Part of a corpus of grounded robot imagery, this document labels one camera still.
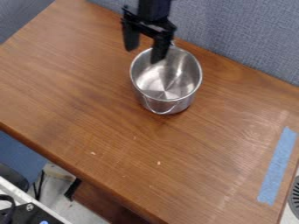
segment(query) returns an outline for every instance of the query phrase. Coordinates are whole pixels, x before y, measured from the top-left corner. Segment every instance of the blue tape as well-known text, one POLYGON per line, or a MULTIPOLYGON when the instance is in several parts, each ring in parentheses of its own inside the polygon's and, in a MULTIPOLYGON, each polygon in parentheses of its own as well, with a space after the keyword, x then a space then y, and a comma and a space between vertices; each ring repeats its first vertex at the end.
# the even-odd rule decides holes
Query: blue tape
POLYGON ((274 147, 274 155, 272 157, 264 182, 256 197, 258 202, 266 203, 269 206, 272 206, 276 201, 276 195, 285 174, 288 160, 293 151, 296 137, 297 133, 285 127, 274 147))

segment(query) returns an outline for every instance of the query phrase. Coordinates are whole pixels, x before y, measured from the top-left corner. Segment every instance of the pot rim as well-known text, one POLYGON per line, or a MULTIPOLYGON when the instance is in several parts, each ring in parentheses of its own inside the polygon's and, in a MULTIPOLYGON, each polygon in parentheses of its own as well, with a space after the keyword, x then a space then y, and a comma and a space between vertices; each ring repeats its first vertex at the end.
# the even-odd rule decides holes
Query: pot rim
POLYGON ((201 85, 201 79, 202 79, 201 64, 200 64, 200 62, 197 61, 197 59, 196 59, 196 57, 193 56, 193 54, 189 53, 189 52, 186 52, 185 50, 182 50, 180 47, 177 47, 177 46, 174 46, 174 45, 170 46, 170 48, 176 48, 178 51, 182 51, 182 52, 185 52, 186 54, 189 54, 190 57, 194 59, 194 62, 196 62, 197 66, 198 66, 198 69, 200 69, 200 80, 198 80, 198 83, 197 83, 196 87, 193 88, 193 90, 192 90, 184 97, 174 98, 174 99, 170 99, 170 100, 156 99, 156 98, 153 98, 152 96, 149 96, 148 94, 145 94, 145 93, 142 92, 142 90, 138 88, 138 86, 136 85, 136 83, 134 83, 133 75, 132 75, 133 65, 134 65, 137 59, 141 57, 141 55, 142 55, 144 53, 152 51, 153 48, 148 48, 146 50, 141 51, 141 52, 136 55, 136 57, 134 57, 134 59, 133 59, 133 61, 132 61, 130 67, 129 67, 129 78, 130 78, 130 81, 132 81, 132 83, 133 83, 133 85, 134 85, 136 90, 137 90, 137 91, 140 92, 140 94, 144 95, 148 99, 154 100, 154 101, 158 101, 158 102, 177 102, 177 101, 181 101, 181 100, 184 100, 185 98, 188 98, 188 97, 189 97, 190 95, 193 95, 194 92, 198 90, 200 85, 201 85))

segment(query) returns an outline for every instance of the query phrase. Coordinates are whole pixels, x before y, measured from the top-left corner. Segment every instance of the wooden table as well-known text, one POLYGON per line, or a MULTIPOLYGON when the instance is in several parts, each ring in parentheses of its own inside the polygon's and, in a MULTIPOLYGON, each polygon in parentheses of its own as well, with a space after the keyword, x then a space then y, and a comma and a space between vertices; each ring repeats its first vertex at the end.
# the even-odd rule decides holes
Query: wooden table
POLYGON ((56 0, 0 46, 0 128, 152 223, 276 223, 257 193, 284 126, 299 131, 299 88, 197 46, 204 82, 178 115, 144 110, 118 15, 56 0))

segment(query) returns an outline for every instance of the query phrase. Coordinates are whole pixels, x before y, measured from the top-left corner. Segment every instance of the gray wall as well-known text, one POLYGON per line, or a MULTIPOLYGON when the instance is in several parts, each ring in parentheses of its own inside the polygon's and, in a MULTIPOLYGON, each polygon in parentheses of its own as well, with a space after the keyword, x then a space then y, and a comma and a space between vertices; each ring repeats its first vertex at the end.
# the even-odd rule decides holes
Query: gray wall
POLYGON ((299 86, 299 0, 174 0, 170 20, 181 39, 299 86))

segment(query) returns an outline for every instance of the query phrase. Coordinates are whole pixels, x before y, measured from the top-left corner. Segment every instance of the stainless steel pot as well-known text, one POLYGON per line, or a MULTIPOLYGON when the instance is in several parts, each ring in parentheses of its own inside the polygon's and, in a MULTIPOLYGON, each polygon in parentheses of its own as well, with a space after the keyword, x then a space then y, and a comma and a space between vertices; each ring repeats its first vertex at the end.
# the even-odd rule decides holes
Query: stainless steel pot
POLYGON ((170 46, 164 60, 150 64, 152 49, 141 52, 130 66, 134 95, 157 115, 185 110, 201 85, 201 66, 189 52, 170 46))

